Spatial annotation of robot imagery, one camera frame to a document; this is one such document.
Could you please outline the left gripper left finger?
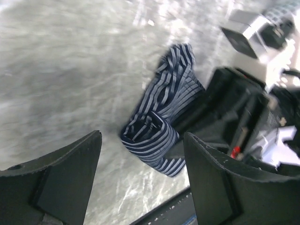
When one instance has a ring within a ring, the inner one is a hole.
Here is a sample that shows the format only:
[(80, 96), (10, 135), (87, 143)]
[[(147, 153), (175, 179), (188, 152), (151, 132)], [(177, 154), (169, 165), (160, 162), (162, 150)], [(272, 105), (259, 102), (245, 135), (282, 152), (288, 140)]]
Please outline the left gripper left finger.
[(84, 222), (102, 145), (96, 130), (74, 143), (0, 172), (0, 223), (37, 225), (45, 214)]

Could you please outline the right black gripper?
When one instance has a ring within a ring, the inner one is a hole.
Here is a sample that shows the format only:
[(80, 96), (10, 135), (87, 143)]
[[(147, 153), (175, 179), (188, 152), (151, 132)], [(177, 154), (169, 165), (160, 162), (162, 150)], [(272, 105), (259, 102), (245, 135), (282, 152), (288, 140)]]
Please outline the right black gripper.
[(275, 86), (267, 93), (263, 82), (240, 69), (218, 68), (200, 94), (173, 125), (179, 141), (169, 159), (184, 158), (186, 132), (247, 165), (277, 173), (279, 167), (263, 162), (258, 145), (280, 127), (300, 125), (300, 89)]

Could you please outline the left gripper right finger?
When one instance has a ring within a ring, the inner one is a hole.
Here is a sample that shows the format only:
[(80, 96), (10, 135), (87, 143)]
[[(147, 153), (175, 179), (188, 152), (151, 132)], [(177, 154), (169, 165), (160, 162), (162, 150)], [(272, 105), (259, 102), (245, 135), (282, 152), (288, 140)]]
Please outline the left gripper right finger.
[(246, 165), (191, 133), (184, 152), (198, 224), (299, 224), (299, 176)]

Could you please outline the navy striped underwear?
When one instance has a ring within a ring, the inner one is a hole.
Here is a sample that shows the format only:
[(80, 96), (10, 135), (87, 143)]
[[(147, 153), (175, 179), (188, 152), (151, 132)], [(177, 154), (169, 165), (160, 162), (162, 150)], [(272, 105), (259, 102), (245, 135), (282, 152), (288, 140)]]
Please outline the navy striped underwear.
[(161, 57), (155, 77), (120, 132), (131, 154), (168, 177), (176, 176), (186, 164), (183, 158), (165, 158), (180, 137), (172, 122), (205, 91), (195, 76), (194, 63), (191, 44), (172, 45)]

